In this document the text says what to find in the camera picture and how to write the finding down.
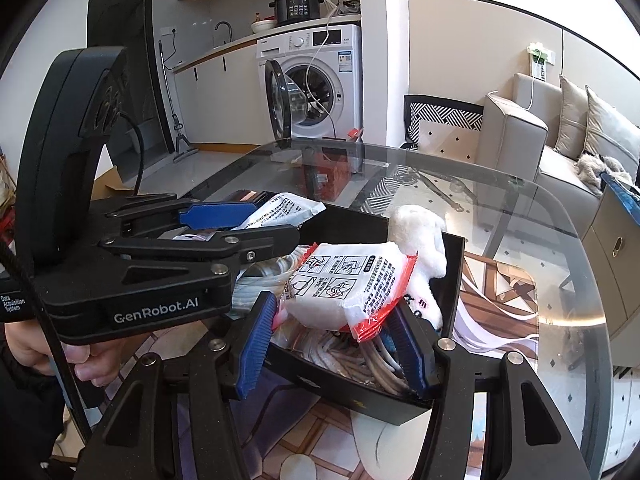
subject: hand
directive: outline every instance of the hand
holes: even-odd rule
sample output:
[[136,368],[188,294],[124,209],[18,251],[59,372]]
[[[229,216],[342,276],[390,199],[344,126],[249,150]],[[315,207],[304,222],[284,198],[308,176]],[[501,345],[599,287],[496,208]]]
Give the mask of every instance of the hand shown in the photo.
[[[16,361],[41,374],[53,375],[49,364],[51,350],[36,320],[6,323],[4,333]],[[123,355],[133,353],[147,336],[141,334],[84,346],[62,343],[62,348],[67,362],[76,365],[78,379],[105,386],[117,377]]]

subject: faucet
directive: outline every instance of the faucet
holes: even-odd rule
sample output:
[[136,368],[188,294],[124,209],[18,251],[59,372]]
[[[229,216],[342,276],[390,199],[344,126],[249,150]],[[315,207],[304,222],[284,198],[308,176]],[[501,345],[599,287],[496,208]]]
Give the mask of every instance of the faucet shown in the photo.
[[229,43],[233,43],[234,40],[234,34],[231,30],[231,23],[229,22],[218,22],[218,24],[216,25],[216,28],[214,30],[218,30],[218,27],[220,25],[226,25],[229,28]]

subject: washing machine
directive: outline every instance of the washing machine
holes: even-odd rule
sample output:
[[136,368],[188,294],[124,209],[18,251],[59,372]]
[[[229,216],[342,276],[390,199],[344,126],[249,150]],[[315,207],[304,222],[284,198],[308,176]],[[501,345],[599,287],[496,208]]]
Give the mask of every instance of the washing machine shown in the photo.
[[258,40],[258,79],[276,139],[346,139],[362,128],[360,45],[357,25],[331,25],[328,37],[325,26]]

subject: black box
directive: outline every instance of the black box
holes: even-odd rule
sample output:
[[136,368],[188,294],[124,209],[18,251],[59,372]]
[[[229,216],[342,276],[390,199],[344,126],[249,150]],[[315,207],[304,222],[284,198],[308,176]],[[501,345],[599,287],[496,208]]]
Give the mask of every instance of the black box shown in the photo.
[[[359,211],[326,205],[326,211],[300,227],[300,244],[378,244],[386,242],[388,220]],[[430,281],[442,311],[442,336],[451,337],[458,307],[465,239],[443,233],[447,273]],[[355,412],[399,426],[431,409],[432,401],[417,396],[398,397],[357,383],[316,366],[271,343],[265,366],[281,377]]]

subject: beige pillow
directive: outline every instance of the beige pillow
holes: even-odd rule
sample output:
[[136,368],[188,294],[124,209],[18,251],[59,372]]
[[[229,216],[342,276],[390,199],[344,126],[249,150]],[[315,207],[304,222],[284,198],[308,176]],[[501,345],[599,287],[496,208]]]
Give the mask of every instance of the beige pillow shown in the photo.
[[633,177],[640,159],[640,129],[587,86],[589,116],[584,149],[620,161]]
[[578,160],[584,147],[587,132],[587,92],[577,87],[564,76],[560,76],[562,107],[556,151],[573,160]]

